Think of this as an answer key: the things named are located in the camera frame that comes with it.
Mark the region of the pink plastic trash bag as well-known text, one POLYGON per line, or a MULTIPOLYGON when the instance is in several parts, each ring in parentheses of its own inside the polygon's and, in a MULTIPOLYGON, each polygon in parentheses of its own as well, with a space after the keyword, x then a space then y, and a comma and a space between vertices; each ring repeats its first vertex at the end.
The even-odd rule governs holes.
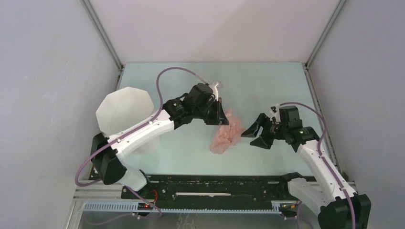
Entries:
POLYGON ((233 113, 232 109, 225 111, 225 116, 229 125, 222 125, 215 133, 209 149, 214 154, 223 154, 230 146, 234 146, 241 141, 241 134, 245 128, 241 120, 233 113))

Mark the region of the white faceted trash bin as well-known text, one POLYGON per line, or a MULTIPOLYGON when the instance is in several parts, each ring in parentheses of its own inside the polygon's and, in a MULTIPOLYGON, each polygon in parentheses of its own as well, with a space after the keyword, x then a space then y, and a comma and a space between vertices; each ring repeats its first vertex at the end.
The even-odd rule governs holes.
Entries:
POLYGON ((135 125, 149 121, 156 113, 149 93, 125 87, 108 94, 98 109, 96 118, 100 131, 110 140, 124 134, 135 125))

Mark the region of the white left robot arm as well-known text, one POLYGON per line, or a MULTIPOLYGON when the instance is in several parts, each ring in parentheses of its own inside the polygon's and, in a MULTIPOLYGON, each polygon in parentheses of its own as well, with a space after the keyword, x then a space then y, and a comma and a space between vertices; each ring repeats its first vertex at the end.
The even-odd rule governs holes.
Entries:
POLYGON ((201 119, 206 125, 229 125, 219 96, 220 82, 198 83, 189 93, 170 99, 155 114, 124 133, 93 138, 91 162, 105 185, 120 183, 138 198, 147 198, 151 186, 146 174, 124 162, 125 158, 154 138, 201 119))

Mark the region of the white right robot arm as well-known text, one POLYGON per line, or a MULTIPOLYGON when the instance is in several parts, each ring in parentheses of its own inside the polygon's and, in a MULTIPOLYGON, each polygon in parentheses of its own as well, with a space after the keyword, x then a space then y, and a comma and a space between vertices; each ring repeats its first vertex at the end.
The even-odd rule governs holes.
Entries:
POLYGON ((297 102, 271 107, 271 116, 261 113, 241 137, 251 137, 251 146, 270 149, 275 140, 283 140, 311 170, 321 190, 313 188, 298 173, 286 174, 286 181, 278 185, 283 199, 296 197, 317 215, 322 229, 365 229, 368 226, 371 201, 358 192, 339 173, 325 153, 322 141, 325 132, 318 135, 304 127, 297 102))

